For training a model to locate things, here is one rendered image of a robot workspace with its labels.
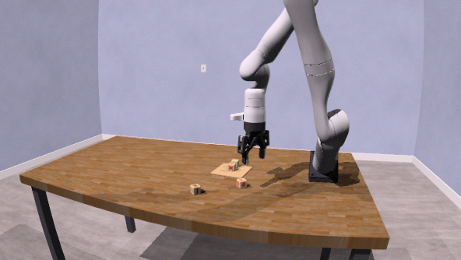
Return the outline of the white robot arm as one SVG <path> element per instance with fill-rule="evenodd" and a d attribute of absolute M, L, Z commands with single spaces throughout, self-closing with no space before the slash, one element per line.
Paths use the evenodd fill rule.
<path fill-rule="evenodd" d="M 267 30 L 258 47 L 241 63 L 241 78 L 255 83 L 245 91 L 244 112 L 231 114 L 230 119 L 251 123 L 266 121 L 266 90 L 270 77 L 268 64 L 276 59 L 295 30 L 318 135 L 313 167 L 317 172 L 326 174 L 336 166 L 338 152 L 350 130 L 350 122 L 340 109 L 327 113 L 335 68 L 329 46 L 318 27 L 315 14 L 318 0 L 283 0 L 283 3 L 285 9 L 279 18 Z"/>

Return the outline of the tan flat mat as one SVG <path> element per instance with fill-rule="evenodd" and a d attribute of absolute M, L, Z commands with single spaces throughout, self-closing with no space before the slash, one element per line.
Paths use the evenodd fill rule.
<path fill-rule="evenodd" d="M 219 166 L 217 169 L 211 172 L 211 174 L 225 177 L 243 178 L 252 169 L 252 167 L 239 165 L 238 167 L 236 167 L 235 171 L 228 171 L 227 165 L 228 163 L 223 163 L 221 166 Z"/>

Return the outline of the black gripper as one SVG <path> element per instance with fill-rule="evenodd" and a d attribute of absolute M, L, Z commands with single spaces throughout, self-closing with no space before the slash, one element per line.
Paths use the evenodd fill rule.
<path fill-rule="evenodd" d="M 238 136 L 238 153 L 242 155 L 242 163 L 248 165 L 248 153 L 253 146 L 259 145 L 259 158 L 265 158 L 266 146 L 269 146 L 269 130 L 266 130 L 266 122 L 251 123 L 246 121 L 244 121 L 244 130 L 245 135 Z"/>

